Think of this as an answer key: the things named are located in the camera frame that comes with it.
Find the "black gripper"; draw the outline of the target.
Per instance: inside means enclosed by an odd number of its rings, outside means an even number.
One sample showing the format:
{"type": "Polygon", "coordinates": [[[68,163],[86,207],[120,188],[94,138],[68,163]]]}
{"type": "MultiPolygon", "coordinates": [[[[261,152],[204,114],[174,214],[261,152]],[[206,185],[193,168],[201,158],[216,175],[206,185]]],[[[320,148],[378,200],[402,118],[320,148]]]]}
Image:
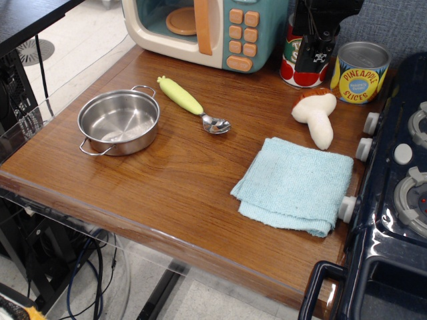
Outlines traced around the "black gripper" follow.
{"type": "Polygon", "coordinates": [[[329,62],[340,23],[359,14],[363,0],[296,1],[293,34],[303,36],[295,70],[319,73],[329,62]]]}

